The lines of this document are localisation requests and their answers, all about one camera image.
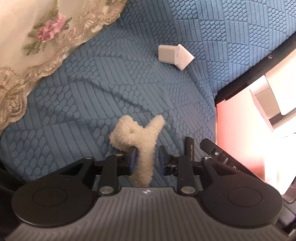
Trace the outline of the black sofa frame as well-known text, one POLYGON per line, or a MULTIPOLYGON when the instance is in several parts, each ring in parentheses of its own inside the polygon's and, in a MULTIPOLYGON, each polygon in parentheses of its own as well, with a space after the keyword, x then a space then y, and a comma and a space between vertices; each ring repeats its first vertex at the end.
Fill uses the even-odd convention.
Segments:
POLYGON ((215 97, 215 105, 223 100, 232 98, 283 61, 295 49, 295 40, 296 33, 293 33, 287 40, 268 54, 268 56, 219 90, 215 97))

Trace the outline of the white charger adapter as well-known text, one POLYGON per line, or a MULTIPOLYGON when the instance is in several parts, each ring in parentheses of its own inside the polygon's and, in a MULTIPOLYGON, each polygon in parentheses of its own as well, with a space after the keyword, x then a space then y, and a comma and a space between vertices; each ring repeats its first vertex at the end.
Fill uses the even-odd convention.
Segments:
POLYGON ((175 65, 180 71, 183 71, 195 57, 181 44, 159 45, 158 60, 161 63, 175 65))

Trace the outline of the white fluffy plush toy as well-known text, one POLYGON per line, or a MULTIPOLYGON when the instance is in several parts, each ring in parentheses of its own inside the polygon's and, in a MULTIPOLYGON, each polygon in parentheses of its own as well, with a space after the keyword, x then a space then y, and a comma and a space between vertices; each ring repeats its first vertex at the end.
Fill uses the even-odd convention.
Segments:
POLYGON ((140 126, 131 116, 124 115, 109 135, 112 147, 128 151, 130 147, 138 149, 135 170, 130 181, 135 187, 149 186, 154 170, 154 154, 158 136, 165 125, 162 115, 155 116, 145 126, 140 126))

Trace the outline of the black cylindrical pen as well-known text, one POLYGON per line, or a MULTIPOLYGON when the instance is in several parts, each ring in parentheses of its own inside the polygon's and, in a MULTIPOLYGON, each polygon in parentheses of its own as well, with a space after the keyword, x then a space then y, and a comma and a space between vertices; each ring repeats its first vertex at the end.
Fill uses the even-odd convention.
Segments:
POLYGON ((185 137, 185 156, 191 162, 195 161, 195 141, 191 137, 185 137))

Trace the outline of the pink white cardboard box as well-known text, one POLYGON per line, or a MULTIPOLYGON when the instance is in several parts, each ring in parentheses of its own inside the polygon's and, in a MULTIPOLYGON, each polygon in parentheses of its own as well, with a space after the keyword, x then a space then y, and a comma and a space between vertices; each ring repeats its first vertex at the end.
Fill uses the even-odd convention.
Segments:
POLYGON ((217 145, 284 195, 295 179, 295 57, 216 110, 217 145))

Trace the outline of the cream floral lace cloth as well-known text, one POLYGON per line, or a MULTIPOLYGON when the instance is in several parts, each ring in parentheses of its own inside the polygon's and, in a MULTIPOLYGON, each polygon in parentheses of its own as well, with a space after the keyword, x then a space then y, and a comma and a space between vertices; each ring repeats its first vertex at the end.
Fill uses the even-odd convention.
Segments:
POLYGON ((1 1, 1 129, 71 51, 116 21, 125 1, 1 1))

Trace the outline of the blue textured sofa cover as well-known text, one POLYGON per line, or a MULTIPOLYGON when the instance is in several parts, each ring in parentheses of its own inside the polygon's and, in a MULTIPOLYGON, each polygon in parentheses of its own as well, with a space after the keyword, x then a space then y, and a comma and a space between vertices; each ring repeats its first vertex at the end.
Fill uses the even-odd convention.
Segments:
POLYGON ((174 154, 185 136, 215 141, 218 91, 295 32, 295 1, 125 2, 1 129, 1 162, 13 175, 30 181, 82 157, 104 159, 123 115, 142 126, 162 115, 158 145, 174 154), (195 57, 183 71, 158 60, 159 45, 178 44, 195 57))

